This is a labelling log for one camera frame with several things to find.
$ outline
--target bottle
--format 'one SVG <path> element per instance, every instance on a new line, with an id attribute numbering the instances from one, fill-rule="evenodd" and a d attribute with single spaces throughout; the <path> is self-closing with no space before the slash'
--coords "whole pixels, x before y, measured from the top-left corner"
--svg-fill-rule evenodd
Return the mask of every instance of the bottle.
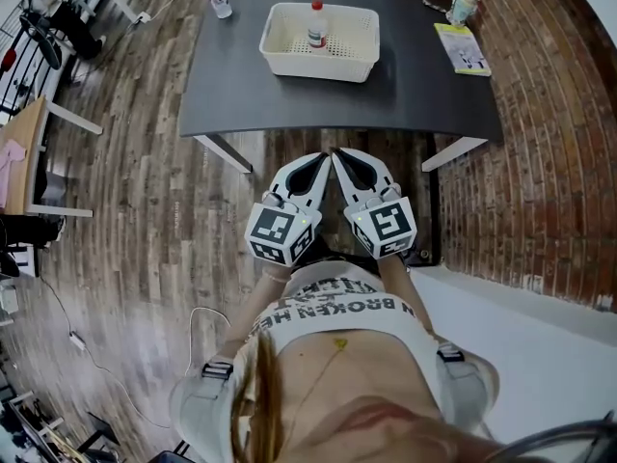
<path id="1" fill-rule="evenodd" d="M 212 4 L 216 16 L 220 19 L 224 19 L 231 15 L 232 10 L 229 0 L 210 0 L 210 3 Z"/>
<path id="2" fill-rule="evenodd" d="M 328 21 L 323 15 L 324 4 L 321 0 L 313 0 L 312 16 L 308 23 L 308 44 L 315 50 L 325 51 Z"/>

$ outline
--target red brick wall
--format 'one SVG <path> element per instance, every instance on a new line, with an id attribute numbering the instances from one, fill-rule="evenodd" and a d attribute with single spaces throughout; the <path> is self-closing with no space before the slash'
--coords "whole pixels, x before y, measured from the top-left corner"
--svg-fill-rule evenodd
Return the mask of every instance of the red brick wall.
<path id="1" fill-rule="evenodd" d="M 614 48 L 571 0 L 483 2 L 505 139 L 440 169 L 445 263 L 617 312 Z"/>

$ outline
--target wooden floor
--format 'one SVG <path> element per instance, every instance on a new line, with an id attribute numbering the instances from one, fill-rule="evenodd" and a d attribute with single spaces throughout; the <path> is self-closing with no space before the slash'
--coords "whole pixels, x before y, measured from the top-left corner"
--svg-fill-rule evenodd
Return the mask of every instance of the wooden floor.
<path id="1" fill-rule="evenodd" d="M 129 1 L 155 15 L 168 0 Z M 69 178 L 67 203 L 93 209 L 94 218 L 69 219 L 62 241 L 42 256 L 42 276 L 96 362 L 161 425 L 169 425 L 168 394 L 186 369 L 190 311 L 210 306 L 233 315 L 254 286 L 243 233 L 253 202 L 284 163 L 332 147 L 371 152 L 412 196 L 418 226 L 429 226 L 416 136 L 334 130 L 226 136 L 253 163 L 250 176 L 180 139 L 178 108 L 204 8 L 204 0 L 175 0 L 121 38 L 128 22 L 103 2 L 94 33 L 108 35 L 111 52 L 100 66 L 78 64 L 56 100 L 102 124 L 104 133 L 96 137 L 55 120 L 49 128 L 48 169 Z M 324 233 L 350 251 L 355 241 L 331 183 Z M 34 390 L 64 417 L 75 443 L 92 432 L 91 411 L 114 427 L 128 461 L 174 448 L 174 431 L 141 419 L 112 377 L 69 342 L 62 310 L 42 281 L 23 280 L 18 300 L 15 324 L 0 330 L 16 388 Z M 195 368 L 215 352 L 225 328 L 211 313 L 196 313 Z"/>

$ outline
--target table leg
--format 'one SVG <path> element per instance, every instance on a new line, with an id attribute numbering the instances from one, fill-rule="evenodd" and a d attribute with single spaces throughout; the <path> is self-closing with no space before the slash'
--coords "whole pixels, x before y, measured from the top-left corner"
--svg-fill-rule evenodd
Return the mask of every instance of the table leg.
<path id="1" fill-rule="evenodd" d="M 96 123 L 92 123 L 89 120 L 80 117 L 79 115 L 75 115 L 73 112 L 69 112 L 66 108 L 62 106 L 58 106 L 56 103 L 52 103 L 51 101 L 47 101 L 46 103 L 47 110 L 49 113 L 53 113 L 57 117 L 61 119 L 65 119 L 75 125 L 78 125 L 86 130 L 90 130 L 96 135 L 100 135 L 103 132 L 103 127 L 97 125 Z"/>
<path id="2" fill-rule="evenodd" d="M 216 152 L 241 173 L 249 174 L 253 171 L 253 165 L 244 159 L 219 134 L 196 135 L 195 138 L 209 150 Z"/>
<path id="3" fill-rule="evenodd" d="M 124 0 L 112 0 L 112 1 L 118 7 L 120 7 L 120 10 L 124 13 L 124 15 L 128 17 L 128 20 L 130 20 L 133 23 L 136 23 L 138 21 L 148 22 L 151 19 L 151 17 L 145 12 L 142 12 L 139 15 L 135 14 Z"/>
<path id="4" fill-rule="evenodd" d="M 49 423 L 48 425 L 46 425 L 44 428 L 42 428 L 39 431 L 39 435 L 42 437 L 44 436 L 47 432 L 49 432 L 50 430 L 55 429 L 58 425 L 60 425 L 61 423 L 63 423 L 65 421 L 65 419 L 63 419 L 62 417 L 60 417 L 59 419 L 56 419 L 55 421 L 53 421 L 52 423 Z"/>
<path id="5" fill-rule="evenodd" d="M 57 207 L 55 205 L 28 204 L 26 212 L 38 214 L 56 214 L 58 216 L 78 216 L 92 218 L 93 212 L 89 209 L 73 209 L 71 207 Z"/>
<path id="6" fill-rule="evenodd" d="M 28 399 L 30 396 L 34 396 L 34 392 L 33 391 L 29 391 L 27 393 L 24 393 L 23 395 L 19 395 L 18 397 L 14 397 L 13 399 L 10 400 L 10 403 L 12 405 L 16 405 L 17 403 L 21 403 L 24 399 Z"/>
<path id="7" fill-rule="evenodd" d="M 75 55 L 75 48 L 73 48 L 72 45 L 68 44 L 65 40 L 56 38 L 56 43 L 64 48 L 70 55 Z"/>
<path id="8" fill-rule="evenodd" d="M 431 172 L 448 161 L 452 161 L 473 148 L 477 148 L 481 144 L 487 142 L 487 140 L 488 139 L 476 139 L 475 137 L 461 137 L 454 144 L 451 144 L 424 161 L 422 163 L 422 172 Z"/>
<path id="9" fill-rule="evenodd" d="M 90 17 L 96 17 L 96 12 L 94 11 L 94 9 L 88 5 L 86 2 L 80 2 L 79 7 L 81 7 L 82 11 L 84 11 L 86 14 L 88 14 Z"/>

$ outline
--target white basket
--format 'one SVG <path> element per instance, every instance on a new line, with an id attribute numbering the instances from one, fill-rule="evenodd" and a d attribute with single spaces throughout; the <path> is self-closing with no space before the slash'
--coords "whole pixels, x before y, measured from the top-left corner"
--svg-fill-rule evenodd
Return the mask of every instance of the white basket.
<path id="1" fill-rule="evenodd" d="M 259 51 L 276 75 L 364 82 L 379 60 L 379 16 L 356 7 L 324 5 L 326 46 L 309 45 L 310 4 L 280 3 L 270 10 Z"/>

